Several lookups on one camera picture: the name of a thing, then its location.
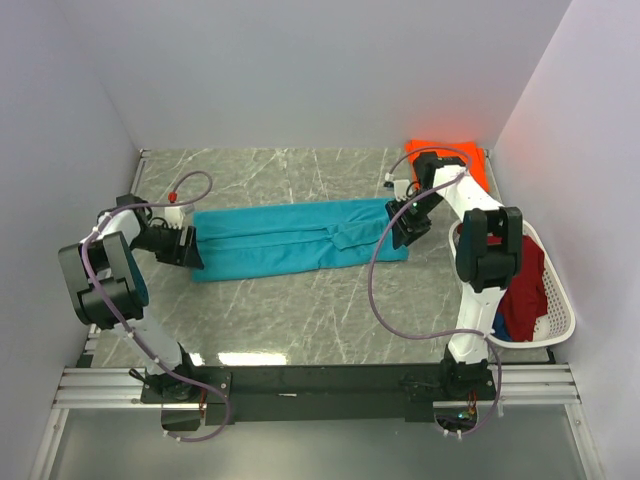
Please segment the teal polo shirt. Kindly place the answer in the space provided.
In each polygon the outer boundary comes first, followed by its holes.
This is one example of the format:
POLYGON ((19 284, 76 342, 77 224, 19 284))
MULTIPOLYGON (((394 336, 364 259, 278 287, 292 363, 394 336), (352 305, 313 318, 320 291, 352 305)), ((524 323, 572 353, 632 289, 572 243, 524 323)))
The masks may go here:
POLYGON ((209 283, 289 275, 380 262, 403 262, 406 247, 380 236, 386 200, 369 198, 210 210, 194 216, 204 268, 191 280, 209 283))

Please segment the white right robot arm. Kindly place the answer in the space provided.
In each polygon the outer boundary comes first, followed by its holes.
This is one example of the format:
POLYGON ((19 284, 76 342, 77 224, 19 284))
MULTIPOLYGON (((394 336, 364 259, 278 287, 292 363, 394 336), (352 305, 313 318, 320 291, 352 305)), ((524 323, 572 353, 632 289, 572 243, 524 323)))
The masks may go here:
POLYGON ((493 381, 488 369, 490 337, 499 303, 522 267, 523 217, 492 198, 470 173, 473 158, 455 147, 422 147, 408 153, 413 179, 387 174, 394 198, 386 206, 382 237, 408 246, 431 228, 430 212, 446 202, 460 221, 454 249, 462 284, 456 327, 440 363, 437 389, 460 399, 493 381))

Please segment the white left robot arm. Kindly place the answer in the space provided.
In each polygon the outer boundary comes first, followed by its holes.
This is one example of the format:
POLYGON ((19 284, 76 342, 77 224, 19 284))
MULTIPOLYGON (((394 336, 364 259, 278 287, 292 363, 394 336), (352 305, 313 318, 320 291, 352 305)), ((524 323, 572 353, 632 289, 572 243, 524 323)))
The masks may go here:
POLYGON ((203 269, 196 228, 188 220, 193 209, 179 205, 174 192, 162 206, 126 194, 100 212, 87 237, 58 252, 78 319, 127 344, 144 365, 143 373, 129 374, 165 402, 196 399, 200 378, 184 347, 145 313, 150 297, 133 251, 149 252, 166 265, 203 269))

